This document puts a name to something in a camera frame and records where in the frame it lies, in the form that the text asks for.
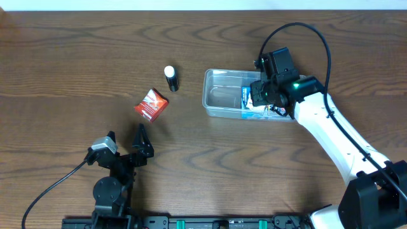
translucent storage box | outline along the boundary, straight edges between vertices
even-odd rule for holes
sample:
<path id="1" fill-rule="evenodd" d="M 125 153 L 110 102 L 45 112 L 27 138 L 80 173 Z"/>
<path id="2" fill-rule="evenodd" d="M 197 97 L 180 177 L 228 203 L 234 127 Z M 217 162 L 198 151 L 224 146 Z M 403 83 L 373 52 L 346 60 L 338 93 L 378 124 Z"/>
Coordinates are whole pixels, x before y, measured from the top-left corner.
<path id="1" fill-rule="evenodd" d="M 266 107 L 260 111 L 242 109 L 242 106 L 245 106 L 242 104 L 242 87 L 250 87 L 252 82 L 258 80 L 260 80 L 258 71 L 208 69 L 205 73 L 202 95 L 202 104 L 206 112 L 209 116 L 223 118 L 291 121 L 289 116 L 279 116 Z"/>

candy wrapper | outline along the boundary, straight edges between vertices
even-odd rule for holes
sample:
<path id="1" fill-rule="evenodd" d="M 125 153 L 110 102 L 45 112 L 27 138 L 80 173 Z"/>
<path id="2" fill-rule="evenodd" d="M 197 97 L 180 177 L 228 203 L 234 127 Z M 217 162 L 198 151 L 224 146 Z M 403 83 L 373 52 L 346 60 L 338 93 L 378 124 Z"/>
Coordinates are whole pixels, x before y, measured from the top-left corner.
<path id="1" fill-rule="evenodd" d="M 157 91 L 151 89 L 142 102 L 134 107 L 134 110 L 148 121 L 153 122 L 167 106 L 168 101 Z"/>

green marking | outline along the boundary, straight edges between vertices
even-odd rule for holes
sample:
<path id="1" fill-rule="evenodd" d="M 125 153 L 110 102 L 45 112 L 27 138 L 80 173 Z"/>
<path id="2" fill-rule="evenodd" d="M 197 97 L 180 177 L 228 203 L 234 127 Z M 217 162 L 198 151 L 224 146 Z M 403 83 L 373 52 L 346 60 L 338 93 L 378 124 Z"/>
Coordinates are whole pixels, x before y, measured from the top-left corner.
<path id="1" fill-rule="evenodd" d="M 177 229 L 185 229 L 185 221 L 177 220 Z"/>
<path id="2" fill-rule="evenodd" d="M 267 229 L 267 221 L 259 220 L 259 229 Z"/>

cable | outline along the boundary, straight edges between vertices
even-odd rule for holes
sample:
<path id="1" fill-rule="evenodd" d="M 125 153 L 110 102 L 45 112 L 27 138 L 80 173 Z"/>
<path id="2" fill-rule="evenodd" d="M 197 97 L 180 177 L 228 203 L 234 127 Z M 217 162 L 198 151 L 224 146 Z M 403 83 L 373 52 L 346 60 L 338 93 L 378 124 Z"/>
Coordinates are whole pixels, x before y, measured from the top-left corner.
<path id="1" fill-rule="evenodd" d="M 335 125 L 338 127 L 338 129 L 341 130 L 342 134 L 357 148 L 357 150 L 359 150 L 360 153 L 362 153 L 362 155 L 365 157 L 365 159 L 367 159 L 374 167 L 376 167 L 376 169 L 378 171 L 380 171 L 383 174 L 383 176 L 386 178 L 386 180 L 397 190 L 397 192 L 407 202 L 407 196 L 400 189 L 399 185 L 386 173 L 385 170 L 382 169 L 382 167 L 377 162 L 374 161 L 374 159 L 372 159 L 370 157 L 369 153 L 365 152 L 365 150 L 360 145 L 358 145 L 358 143 L 355 141 L 355 139 L 353 139 L 352 136 L 350 136 L 348 134 L 348 132 L 342 127 L 342 125 L 335 118 L 335 115 L 334 115 L 333 111 L 331 110 L 331 108 L 329 108 L 329 106 L 328 106 L 328 84 L 329 84 L 329 77 L 331 75 L 331 51 L 329 51 L 328 43 L 326 42 L 326 40 L 325 40 L 324 36 L 321 34 L 321 32 L 319 32 L 316 28 L 312 27 L 311 25 L 308 25 L 308 24 L 305 24 L 305 23 L 302 23 L 302 22 L 294 22 L 294 23 L 289 23 L 289 24 L 283 25 L 282 27 L 279 27 L 274 32 L 272 32 L 266 38 L 265 42 L 261 46 L 259 59 L 261 58 L 261 54 L 263 54 L 263 50 L 264 50 L 268 40 L 270 38 L 272 38 L 272 36 L 274 36 L 274 34 L 276 34 L 277 32 L 279 32 L 280 30 L 282 30 L 282 29 L 284 29 L 286 27 L 290 27 L 290 26 L 294 26 L 294 25 L 300 25 L 300 26 L 306 27 L 306 28 L 314 31 L 318 35 L 318 37 L 322 40 L 322 42 L 324 43 L 325 50 L 326 50 L 326 55 L 327 55 L 327 58 L 328 58 L 328 66 L 327 66 L 327 69 L 326 69 L 326 79 L 325 79 L 325 87 L 324 87 L 324 104 L 325 104 L 326 111 L 328 112 L 328 117 L 327 118 L 332 119 L 332 121 L 335 123 Z"/>
<path id="2" fill-rule="evenodd" d="M 56 187 L 56 185 L 60 184 L 62 181 L 65 181 L 68 177 L 70 177 L 72 174 L 74 174 L 76 171 L 78 171 L 84 164 L 86 163 L 86 160 L 84 160 L 80 165 L 78 165 L 72 172 L 66 174 L 62 179 L 59 181 L 55 182 L 55 184 L 51 185 L 49 188 L 47 188 L 45 191 L 43 191 L 32 203 L 31 205 L 27 208 L 27 210 L 24 213 L 23 220 L 21 221 L 21 228 L 25 229 L 25 220 L 27 219 L 28 213 L 30 213 L 32 207 L 38 202 L 38 200 L 43 197 L 45 194 L 47 194 L 51 189 Z"/>

wood grain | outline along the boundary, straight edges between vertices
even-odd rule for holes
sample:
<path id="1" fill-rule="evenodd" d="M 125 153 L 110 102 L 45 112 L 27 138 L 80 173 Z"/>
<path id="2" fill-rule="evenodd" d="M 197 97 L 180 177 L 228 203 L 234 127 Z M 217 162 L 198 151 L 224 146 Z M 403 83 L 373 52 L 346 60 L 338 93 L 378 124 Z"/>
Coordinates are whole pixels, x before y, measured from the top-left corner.
<path id="1" fill-rule="evenodd" d="M 393 161 L 407 149 L 405 11 L 11 12 L 0 25 L 0 227 L 20 228 L 28 205 L 109 130 L 126 153 L 138 123 L 156 156 L 138 169 L 133 207 L 171 215 L 268 215 L 337 204 L 345 191 L 328 156 L 295 123 L 210 118 L 204 72 L 252 70 L 263 40 L 301 21 L 326 36 L 330 94 L 350 123 Z M 276 35 L 303 74 L 324 81 L 318 37 Z M 177 66 L 172 93 L 163 68 Z M 155 87 L 170 105 L 154 123 L 133 110 Z M 49 192 L 28 228 L 89 216 L 94 165 Z"/>

